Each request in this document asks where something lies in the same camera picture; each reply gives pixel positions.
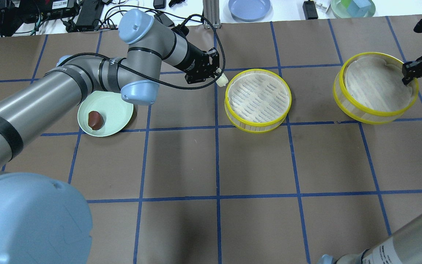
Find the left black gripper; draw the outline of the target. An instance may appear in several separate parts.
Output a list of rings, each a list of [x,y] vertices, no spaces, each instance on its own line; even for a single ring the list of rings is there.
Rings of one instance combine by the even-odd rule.
[[[216,49],[205,52],[192,49],[185,57],[185,80],[188,84],[201,83],[208,78],[219,78],[222,70],[219,68],[220,55]]]

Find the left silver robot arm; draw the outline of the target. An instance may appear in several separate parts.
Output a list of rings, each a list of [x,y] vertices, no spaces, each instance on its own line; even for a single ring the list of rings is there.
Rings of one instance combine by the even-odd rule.
[[[93,91],[148,106],[156,102],[160,85],[196,90],[211,79],[223,86],[221,40],[216,37],[218,47],[209,51],[199,49],[186,38],[189,20],[169,28],[138,8],[128,10],[118,25],[126,58],[96,52],[65,57],[40,80],[0,101],[0,168]]]

